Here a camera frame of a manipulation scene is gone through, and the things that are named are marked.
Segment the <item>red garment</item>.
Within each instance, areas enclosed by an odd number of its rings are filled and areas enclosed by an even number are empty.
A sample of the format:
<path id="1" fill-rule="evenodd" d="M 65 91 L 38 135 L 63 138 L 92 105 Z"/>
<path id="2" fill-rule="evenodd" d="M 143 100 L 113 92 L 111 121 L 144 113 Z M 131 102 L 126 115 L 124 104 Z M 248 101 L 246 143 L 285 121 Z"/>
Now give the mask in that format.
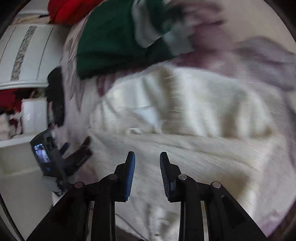
<path id="1" fill-rule="evenodd" d="M 52 24 L 75 25 L 103 0 L 50 0 L 48 13 Z"/>

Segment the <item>white storage box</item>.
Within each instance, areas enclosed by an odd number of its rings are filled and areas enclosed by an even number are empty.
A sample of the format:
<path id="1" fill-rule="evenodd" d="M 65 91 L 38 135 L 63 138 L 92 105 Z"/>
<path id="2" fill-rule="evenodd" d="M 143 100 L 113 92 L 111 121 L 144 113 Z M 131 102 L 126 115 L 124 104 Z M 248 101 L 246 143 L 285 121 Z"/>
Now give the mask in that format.
<path id="1" fill-rule="evenodd" d="M 48 128 L 48 103 L 45 98 L 22 100 L 23 133 L 40 133 Z"/>

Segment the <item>black cloth at bed edge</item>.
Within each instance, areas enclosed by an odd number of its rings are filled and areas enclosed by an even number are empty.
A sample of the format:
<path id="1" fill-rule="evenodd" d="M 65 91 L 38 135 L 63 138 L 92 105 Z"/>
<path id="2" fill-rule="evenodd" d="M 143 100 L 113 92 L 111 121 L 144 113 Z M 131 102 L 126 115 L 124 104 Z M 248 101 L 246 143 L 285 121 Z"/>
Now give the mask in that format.
<path id="1" fill-rule="evenodd" d="M 63 126 L 65 119 L 65 99 L 61 66 L 53 69 L 49 73 L 47 80 L 48 86 L 45 90 L 45 96 L 47 101 L 52 103 L 55 125 L 61 127 Z"/>

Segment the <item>dark green striped garment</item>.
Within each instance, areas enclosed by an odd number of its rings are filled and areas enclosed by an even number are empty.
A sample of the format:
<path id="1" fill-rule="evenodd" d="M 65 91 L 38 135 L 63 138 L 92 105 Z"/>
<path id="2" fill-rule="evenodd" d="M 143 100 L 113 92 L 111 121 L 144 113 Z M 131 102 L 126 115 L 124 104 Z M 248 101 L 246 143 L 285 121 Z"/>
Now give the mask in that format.
<path id="1" fill-rule="evenodd" d="M 181 6 L 105 1 L 89 15 L 77 49 L 80 79 L 149 66 L 194 49 Z"/>

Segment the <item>floral plush bed blanket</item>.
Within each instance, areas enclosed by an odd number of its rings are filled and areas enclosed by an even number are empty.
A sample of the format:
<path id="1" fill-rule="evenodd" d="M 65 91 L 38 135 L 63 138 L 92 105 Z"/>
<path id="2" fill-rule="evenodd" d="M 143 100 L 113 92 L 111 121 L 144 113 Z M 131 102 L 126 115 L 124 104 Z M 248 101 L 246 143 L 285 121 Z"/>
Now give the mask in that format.
<path id="1" fill-rule="evenodd" d="M 172 6 L 182 7 L 194 50 L 149 66 L 132 67 L 80 79 L 77 73 L 77 49 L 84 25 L 91 13 L 72 27 L 66 38 L 61 59 L 65 120 L 62 128 L 56 131 L 58 141 L 67 140 L 75 149 L 86 137 L 89 136 L 92 140 L 88 130 L 89 116 L 97 102 L 111 89 L 116 80 L 143 72 L 154 65 L 167 64 L 210 71 L 228 78 L 255 77 L 278 88 L 283 95 L 290 120 L 290 159 L 295 169 L 295 111 L 289 100 L 289 93 L 295 91 L 295 54 L 261 36 L 234 43 L 224 30 L 221 8 L 216 3 L 166 2 Z M 93 183 L 103 178 L 97 175 L 96 160 L 93 156 L 94 153 L 77 173 L 76 180 Z"/>

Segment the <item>cream fuzzy knit sweater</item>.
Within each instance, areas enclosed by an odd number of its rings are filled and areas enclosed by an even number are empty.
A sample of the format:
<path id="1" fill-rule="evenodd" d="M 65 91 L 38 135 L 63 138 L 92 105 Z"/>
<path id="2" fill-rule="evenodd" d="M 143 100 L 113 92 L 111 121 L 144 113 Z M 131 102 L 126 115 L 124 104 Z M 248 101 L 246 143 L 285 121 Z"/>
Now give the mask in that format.
<path id="1" fill-rule="evenodd" d="M 136 155 L 117 225 L 148 240 L 177 240 L 180 206 L 165 196 L 161 152 L 198 182 L 220 182 L 269 235 L 295 201 L 290 129 L 276 87 L 159 64 L 116 80 L 93 108 L 88 130 L 98 177 L 129 151 Z"/>

